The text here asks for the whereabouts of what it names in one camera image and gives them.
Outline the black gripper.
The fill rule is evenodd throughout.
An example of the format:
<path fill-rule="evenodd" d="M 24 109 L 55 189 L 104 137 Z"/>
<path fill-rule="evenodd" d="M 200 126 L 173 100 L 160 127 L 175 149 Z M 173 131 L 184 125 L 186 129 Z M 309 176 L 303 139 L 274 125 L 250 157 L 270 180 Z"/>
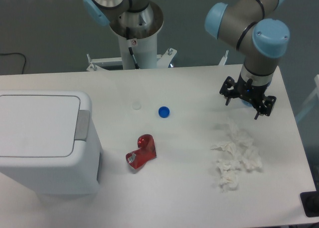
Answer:
<path fill-rule="evenodd" d="M 240 98 L 255 108 L 255 120 L 259 116 L 270 116 L 276 103 L 276 96 L 266 96 L 265 91 L 271 82 L 271 76 L 257 76 L 250 72 L 240 72 L 237 83 L 228 76 L 219 91 L 228 106 L 231 99 Z"/>

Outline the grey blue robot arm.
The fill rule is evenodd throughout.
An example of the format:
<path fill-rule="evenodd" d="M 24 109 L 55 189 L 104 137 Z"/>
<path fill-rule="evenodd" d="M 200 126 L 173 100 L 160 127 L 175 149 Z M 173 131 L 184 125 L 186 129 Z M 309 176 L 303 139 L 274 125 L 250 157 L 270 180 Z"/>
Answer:
<path fill-rule="evenodd" d="M 240 98 L 252 105 L 257 116 L 269 116 L 275 96 L 265 95 L 280 58 L 290 39 L 288 27 L 269 18 L 284 0 L 238 0 L 229 6 L 215 4 L 204 28 L 245 56 L 237 80 L 226 78 L 220 94 L 227 101 Z M 110 26 L 118 37 L 124 69 L 158 68 L 157 34 L 163 12 L 151 0 L 83 0 L 90 17 L 101 26 Z"/>

